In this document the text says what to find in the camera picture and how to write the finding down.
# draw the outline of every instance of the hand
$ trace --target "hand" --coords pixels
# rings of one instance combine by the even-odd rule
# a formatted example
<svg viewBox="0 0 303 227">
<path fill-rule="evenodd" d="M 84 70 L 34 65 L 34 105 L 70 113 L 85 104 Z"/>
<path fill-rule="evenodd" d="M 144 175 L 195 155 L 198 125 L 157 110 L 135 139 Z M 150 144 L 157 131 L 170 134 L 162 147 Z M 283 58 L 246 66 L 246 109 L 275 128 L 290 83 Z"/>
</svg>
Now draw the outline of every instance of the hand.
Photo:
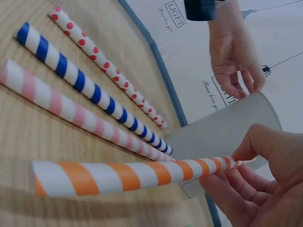
<svg viewBox="0 0 303 227">
<path fill-rule="evenodd" d="M 248 91 L 260 91 L 265 76 L 237 1 L 218 8 L 217 19 L 208 24 L 211 64 L 222 90 L 235 98 L 246 96 L 238 82 L 240 71 Z"/>
<path fill-rule="evenodd" d="M 253 125 L 234 152 L 237 160 L 261 155 L 275 181 L 247 165 L 203 177 L 201 185 L 234 227 L 303 226 L 303 134 Z"/>
</svg>

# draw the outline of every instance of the table surface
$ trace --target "table surface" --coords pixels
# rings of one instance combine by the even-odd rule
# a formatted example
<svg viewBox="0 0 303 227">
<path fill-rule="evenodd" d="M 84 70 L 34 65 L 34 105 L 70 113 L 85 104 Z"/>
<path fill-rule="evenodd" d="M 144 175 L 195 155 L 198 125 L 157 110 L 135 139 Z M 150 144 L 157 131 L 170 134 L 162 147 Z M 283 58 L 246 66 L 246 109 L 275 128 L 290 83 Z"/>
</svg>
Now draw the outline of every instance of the table surface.
<svg viewBox="0 0 303 227">
<path fill-rule="evenodd" d="M 56 4 L 68 12 L 162 114 L 170 124 L 169 129 L 159 129 L 51 21 L 47 13 Z M 116 0 L 1 0 L 0 65 L 6 59 L 16 61 L 73 101 L 127 130 L 14 40 L 14 33 L 25 21 L 154 132 L 163 137 L 180 127 L 148 44 Z M 178 184 L 100 196 L 35 198 L 29 193 L 32 159 L 78 162 L 142 159 L 57 118 L 4 86 L 0 86 L 0 128 L 1 226 L 213 226 L 205 197 L 190 199 Z"/>
</svg>

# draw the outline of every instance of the wrist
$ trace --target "wrist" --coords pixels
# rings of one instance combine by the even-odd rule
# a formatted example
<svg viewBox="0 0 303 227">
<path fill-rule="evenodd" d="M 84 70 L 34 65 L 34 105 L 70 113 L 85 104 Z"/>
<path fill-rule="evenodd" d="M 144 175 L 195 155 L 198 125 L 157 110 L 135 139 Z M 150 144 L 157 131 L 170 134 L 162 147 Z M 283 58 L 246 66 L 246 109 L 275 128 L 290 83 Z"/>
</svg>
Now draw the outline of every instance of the wrist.
<svg viewBox="0 0 303 227">
<path fill-rule="evenodd" d="M 237 0 L 231 0 L 217 8 L 216 20 L 208 21 L 214 36 L 230 35 L 245 30 L 245 24 Z"/>
</svg>

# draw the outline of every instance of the blue striped straw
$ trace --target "blue striped straw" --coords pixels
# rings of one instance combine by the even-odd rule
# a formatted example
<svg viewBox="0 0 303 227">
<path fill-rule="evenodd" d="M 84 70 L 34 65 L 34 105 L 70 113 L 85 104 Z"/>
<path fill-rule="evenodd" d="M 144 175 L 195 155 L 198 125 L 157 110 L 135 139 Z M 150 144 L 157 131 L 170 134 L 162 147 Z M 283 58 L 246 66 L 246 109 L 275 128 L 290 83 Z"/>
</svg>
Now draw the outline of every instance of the blue striped straw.
<svg viewBox="0 0 303 227">
<path fill-rule="evenodd" d="M 167 155 L 172 154 L 171 146 L 125 110 L 107 92 L 103 91 L 100 86 L 78 69 L 28 22 L 23 24 L 15 34 L 15 38 L 22 46 L 32 52 L 39 61 L 70 83 L 74 89 L 84 94 L 93 104 L 101 107 L 107 114 L 113 116 L 119 123 L 125 125 L 154 148 Z"/>
</svg>

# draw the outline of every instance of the orange striped straw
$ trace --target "orange striped straw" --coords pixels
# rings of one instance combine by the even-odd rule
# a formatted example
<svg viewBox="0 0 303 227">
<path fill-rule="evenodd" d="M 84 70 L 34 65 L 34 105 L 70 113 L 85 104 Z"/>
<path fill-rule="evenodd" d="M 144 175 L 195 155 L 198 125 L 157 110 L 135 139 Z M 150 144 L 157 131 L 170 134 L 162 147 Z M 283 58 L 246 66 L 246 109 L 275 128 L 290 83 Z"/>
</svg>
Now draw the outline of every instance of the orange striped straw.
<svg viewBox="0 0 303 227">
<path fill-rule="evenodd" d="M 67 197 L 178 183 L 244 165 L 231 156 L 164 162 L 76 163 L 34 160 L 33 194 Z"/>
</svg>

